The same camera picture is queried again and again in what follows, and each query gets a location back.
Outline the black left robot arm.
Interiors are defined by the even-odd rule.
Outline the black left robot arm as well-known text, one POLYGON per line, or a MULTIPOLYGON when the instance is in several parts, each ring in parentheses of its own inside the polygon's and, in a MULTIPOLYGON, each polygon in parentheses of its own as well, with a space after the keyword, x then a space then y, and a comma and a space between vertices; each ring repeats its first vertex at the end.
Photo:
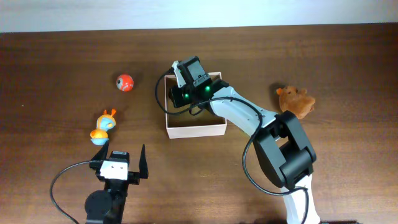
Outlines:
POLYGON ((128 152, 113 151, 108 154, 109 142, 93 156, 89 167, 95 171, 104 189, 91 193, 85 201, 86 223, 119 224, 122 222, 124 206, 130 185, 138 185, 149 177, 146 161, 146 147, 142 146, 139 170, 129 170, 128 152))

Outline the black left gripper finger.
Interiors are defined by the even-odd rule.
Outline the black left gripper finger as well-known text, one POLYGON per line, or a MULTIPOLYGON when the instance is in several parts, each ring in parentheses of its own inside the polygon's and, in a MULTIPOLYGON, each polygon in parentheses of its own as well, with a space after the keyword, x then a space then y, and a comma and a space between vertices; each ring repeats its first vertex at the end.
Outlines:
POLYGON ((141 179, 147 179, 149 177, 149 170, 146 160, 146 146, 143 144, 141 149, 141 155, 139 159, 139 177, 141 179))
POLYGON ((93 156, 92 161, 102 161, 106 159, 108 154, 109 141, 107 140, 102 148, 93 156))

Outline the brown plush toy animal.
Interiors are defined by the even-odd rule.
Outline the brown plush toy animal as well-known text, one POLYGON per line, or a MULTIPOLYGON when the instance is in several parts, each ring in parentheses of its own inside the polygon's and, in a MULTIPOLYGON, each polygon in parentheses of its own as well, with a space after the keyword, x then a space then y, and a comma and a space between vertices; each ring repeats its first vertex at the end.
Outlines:
POLYGON ((306 89, 298 89, 294 86, 278 88, 279 107, 282 112, 292 112, 298 119, 304 119, 306 115, 315 109, 315 99, 307 95, 306 89))

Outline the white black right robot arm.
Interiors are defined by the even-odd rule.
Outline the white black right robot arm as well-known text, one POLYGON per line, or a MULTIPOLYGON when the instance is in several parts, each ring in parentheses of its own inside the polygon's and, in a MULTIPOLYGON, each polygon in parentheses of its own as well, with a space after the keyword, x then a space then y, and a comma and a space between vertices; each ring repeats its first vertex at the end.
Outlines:
POLYGON ((242 97, 222 79, 212 80, 197 56, 174 61, 169 73, 177 83, 169 91, 175 108, 195 107, 227 119, 246 133, 268 180, 280 189, 287 223, 320 223, 312 195, 317 156, 300 121, 290 111, 277 114, 242 97))

